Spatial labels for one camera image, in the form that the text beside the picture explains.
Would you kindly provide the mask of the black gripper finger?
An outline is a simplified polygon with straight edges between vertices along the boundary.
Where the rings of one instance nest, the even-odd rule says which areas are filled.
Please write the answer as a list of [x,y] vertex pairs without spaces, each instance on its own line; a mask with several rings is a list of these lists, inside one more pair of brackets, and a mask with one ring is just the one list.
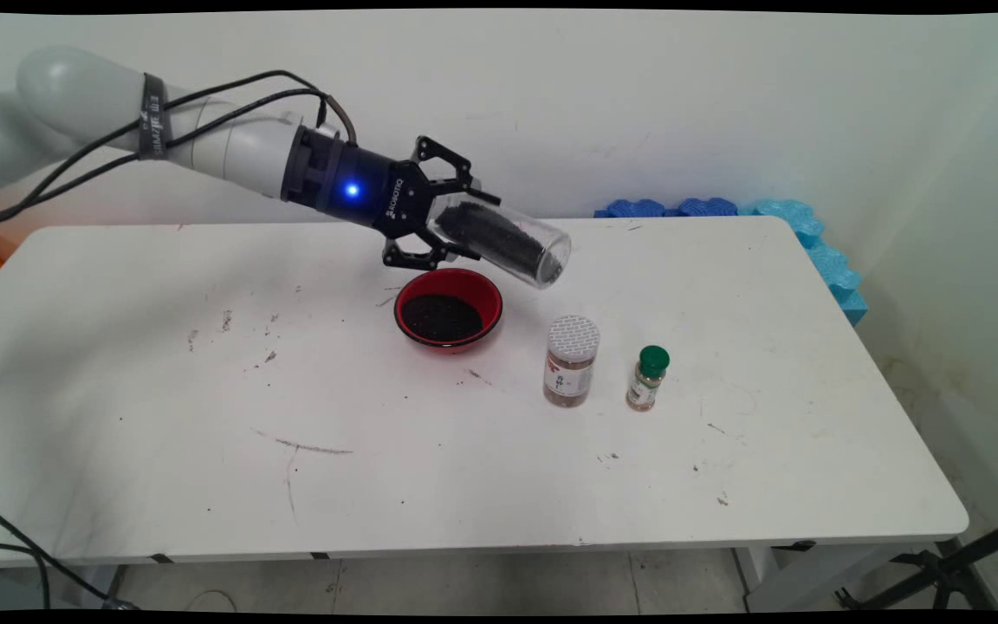
[[410,252],[400,248],[396,238],[386,238],[383,248],[383,264],[393,268],[412,271],[436,271],[444,262],[452,262],[459,257],[479,261],[482,256],[468,249],[467,246],[456,244],[442,238],[435,231],[423,226],[412,233],[429,246],[427,252]]
[[482,179],[476,175],[470,159],[444,143],[427,135],[419,135],[413,145],[411,160],[427,178],[435,198],[463,194],[468,195],[471,201],[502,205],[499,195],[483,189]]

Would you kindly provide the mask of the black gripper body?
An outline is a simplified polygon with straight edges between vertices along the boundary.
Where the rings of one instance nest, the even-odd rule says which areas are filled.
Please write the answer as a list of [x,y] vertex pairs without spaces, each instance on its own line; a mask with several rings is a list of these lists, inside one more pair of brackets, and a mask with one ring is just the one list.
[[417,163],[300,130],[293,141],[281,199],[332,218],[401,238],[427,229],[433,194]]

